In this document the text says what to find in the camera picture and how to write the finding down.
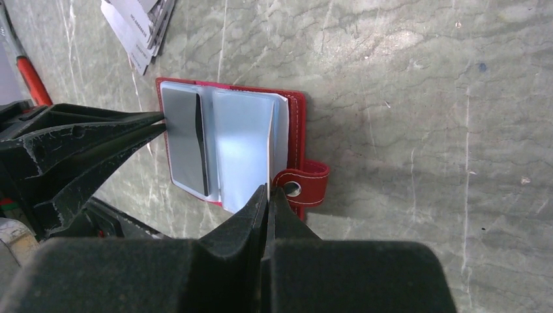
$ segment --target gray marble countertop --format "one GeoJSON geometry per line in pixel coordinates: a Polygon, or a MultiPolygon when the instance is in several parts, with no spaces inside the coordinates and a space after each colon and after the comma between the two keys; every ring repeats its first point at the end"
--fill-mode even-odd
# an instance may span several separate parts
{"type": "MultiPolygon", "coordinates": [[[[145,76],[99,1],[6,2],[54,102],[158,110],[157,76],[305,92],[318,235],[425,243],[460,312],[553,311],[553,2],[177,0],[145,76]]],[[[170,183],[162,138],[97,196],[174,237],[229,217],[170,183]]]]}

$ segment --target red handle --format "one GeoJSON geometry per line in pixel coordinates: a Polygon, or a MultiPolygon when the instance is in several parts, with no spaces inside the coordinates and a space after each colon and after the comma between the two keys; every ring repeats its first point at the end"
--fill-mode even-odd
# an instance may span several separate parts
{"type": "Polygon", "coordinates": [[[52,100],[50,100],[46,88],[44,88],[40,77],[29,59],[19,56],[17,58],[17,66],[37,106],[51,106],[52,100]]]}

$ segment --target wallet snap button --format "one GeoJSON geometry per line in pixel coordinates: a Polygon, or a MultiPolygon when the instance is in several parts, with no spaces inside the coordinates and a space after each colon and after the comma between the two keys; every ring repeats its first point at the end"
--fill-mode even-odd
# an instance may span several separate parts
{"type": "Polygon", "coordinates": [[[284,193],[291,198],[297,197],[301,193],[301,186],[295,181],[285,183],[282,188],[284,189],[284,193]]]}

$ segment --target stack of papers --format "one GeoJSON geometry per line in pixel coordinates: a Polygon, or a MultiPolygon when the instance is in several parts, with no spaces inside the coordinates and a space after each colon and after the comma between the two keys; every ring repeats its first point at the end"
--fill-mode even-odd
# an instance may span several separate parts
{"type": "Polygon", "coordinates": [[[102,0],[102,13],[144,75],[163,41],[175,0],[102,0]]]}

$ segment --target wallet strap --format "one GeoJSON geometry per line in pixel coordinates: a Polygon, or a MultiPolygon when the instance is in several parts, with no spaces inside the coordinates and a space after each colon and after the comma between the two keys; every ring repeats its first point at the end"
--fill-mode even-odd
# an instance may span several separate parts
{"type": "Polygon", "coordinates": [[[303,170],[288,168],[276,175],[273,184],[286,191],[291,205],[315,207],[325,199],[329,172],[326,164],[305,160],[303,170]]]}

